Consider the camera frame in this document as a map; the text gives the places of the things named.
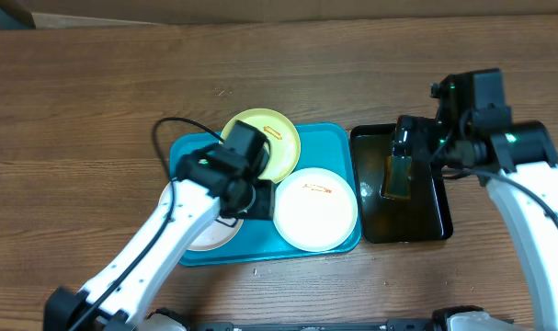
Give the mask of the yellow-green plate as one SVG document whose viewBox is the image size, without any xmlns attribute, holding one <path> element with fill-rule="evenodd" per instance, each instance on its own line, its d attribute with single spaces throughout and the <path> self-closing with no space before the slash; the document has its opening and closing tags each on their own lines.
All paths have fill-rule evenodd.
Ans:
<svg viewBox="0 0 558 331">
<path fill-rule="evenodd" d="M 225 139 L 234 123 L 240 120 L 262 131 L 268 138 L 265 150 L 270 152 L 267 167 L 260 179 L 279 183 L 296 167 L 301 155 L 301 139 L 294 124 L 283 114 L 269 108 L 251 108 L 235 115 L 224 126 Z"/>
</svg>

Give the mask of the green yellow sponge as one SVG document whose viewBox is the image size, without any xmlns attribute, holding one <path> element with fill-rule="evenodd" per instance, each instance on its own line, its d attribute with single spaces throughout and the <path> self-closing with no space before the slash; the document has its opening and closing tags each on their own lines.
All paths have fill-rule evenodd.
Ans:
<svg viewBox="0 0 558 331">
<path fill-rule="evenodd" d="M 381 194 L 389 199 L 411 198 L 411 164 L 409 156 L 389 155 L 386 158 Z"/>
</svg>

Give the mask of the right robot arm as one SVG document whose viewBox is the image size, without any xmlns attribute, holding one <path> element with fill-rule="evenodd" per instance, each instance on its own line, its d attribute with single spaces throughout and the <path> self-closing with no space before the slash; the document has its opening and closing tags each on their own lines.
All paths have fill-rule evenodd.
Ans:
<svg viewBox="0 0 558 331">
<path fill-rule="evenodd" d="M 398 118 L 382 193 L 410 196 L 410 169 L 476 176 L 507 226 L 528 284 L 534 326 L 558 330 L 558 153 L 539 121 L 516 123 L 500 69 L 450 74 L 430 87 L 434 118 Z"/>
</svg>

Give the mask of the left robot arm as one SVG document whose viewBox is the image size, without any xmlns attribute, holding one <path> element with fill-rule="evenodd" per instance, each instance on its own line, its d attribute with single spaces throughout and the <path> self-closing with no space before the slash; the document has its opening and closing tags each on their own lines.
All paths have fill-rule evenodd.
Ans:
<svg viewBox="0 0 558 331">
<path fill-rule="evenodd" d="M 219 218 L 242 218 L 272 200 L 259 179 L 268 143 L 213 143 L 183 155 L 163 199 L 119 254 L 78 292 L 63 287 L 44 307 L 46 330 L 134 330 L 195 239 Z"/>
</svg>

